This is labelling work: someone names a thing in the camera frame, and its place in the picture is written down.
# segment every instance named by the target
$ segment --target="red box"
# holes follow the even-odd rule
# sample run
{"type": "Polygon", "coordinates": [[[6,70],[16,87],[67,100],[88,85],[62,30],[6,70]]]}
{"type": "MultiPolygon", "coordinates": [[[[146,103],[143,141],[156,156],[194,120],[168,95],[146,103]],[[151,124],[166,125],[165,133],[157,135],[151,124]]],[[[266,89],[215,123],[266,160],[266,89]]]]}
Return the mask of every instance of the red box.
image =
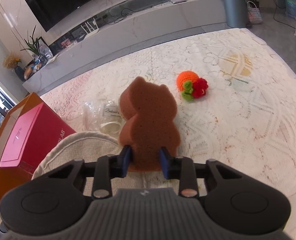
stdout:
{"type": "Polygon", "coordinates": [[[46,103],[20,116],[8,137],[0,167],[18,167],[33,174],[45,156],[75,131],[46,103]]]}

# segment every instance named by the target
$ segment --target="dried flower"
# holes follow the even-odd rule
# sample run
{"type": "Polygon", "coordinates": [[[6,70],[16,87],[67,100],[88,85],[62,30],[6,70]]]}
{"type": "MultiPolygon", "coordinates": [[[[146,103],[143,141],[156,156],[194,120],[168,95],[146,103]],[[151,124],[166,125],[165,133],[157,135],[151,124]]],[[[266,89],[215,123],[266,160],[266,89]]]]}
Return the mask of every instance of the dried flower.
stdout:
{"type": "Polygon", "coordinates": [[[18,62],[21,62],[18,55],[11,52],[3,61],[3,66],[7,69],[15,68],[18,65],[18,62]]]}

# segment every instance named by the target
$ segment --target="orange crochet toy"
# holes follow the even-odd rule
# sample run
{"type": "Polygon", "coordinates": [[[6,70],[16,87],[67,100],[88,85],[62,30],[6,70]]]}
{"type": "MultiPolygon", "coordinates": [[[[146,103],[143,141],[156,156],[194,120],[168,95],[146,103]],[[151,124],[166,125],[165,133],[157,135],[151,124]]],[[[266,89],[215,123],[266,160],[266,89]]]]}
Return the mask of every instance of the orange crochet toy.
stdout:
{"type": "Polygon", "coordinates": [[[177,77],[176,84],[181,96],[187,101],[193,101],[195,98],[204,96],[208,88],[207,81],[199,78],[192,71],[181,72],[177,77]]]}

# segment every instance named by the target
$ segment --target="box lid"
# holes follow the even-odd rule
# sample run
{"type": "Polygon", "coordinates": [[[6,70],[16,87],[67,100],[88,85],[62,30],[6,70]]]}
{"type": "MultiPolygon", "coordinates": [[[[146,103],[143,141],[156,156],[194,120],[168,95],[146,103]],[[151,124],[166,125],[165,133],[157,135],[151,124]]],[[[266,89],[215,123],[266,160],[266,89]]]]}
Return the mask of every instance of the box lid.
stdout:
{"type": "Polygon", "coordinates": [[[4,147],[0,167],[15,167],[20,164],[29,134],[43,104],[32,108],[17,119],[4,147]]]}

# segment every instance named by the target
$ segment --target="sponge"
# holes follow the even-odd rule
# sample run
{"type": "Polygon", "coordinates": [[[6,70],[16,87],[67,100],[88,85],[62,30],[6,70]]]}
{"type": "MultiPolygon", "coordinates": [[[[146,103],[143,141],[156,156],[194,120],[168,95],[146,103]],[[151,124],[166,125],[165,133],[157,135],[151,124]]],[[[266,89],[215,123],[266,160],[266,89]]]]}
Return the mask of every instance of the sponge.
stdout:
{"type": "Polygon", "coordinates": [[[121,94],[119,107],[126,119],[119,142],[132,148],[129,171],[160,171],[160,148],[165,146],[176,156],[180,145],[180,135],[173,122],[177,104],[168,87],[137,77],[121,94]]]}

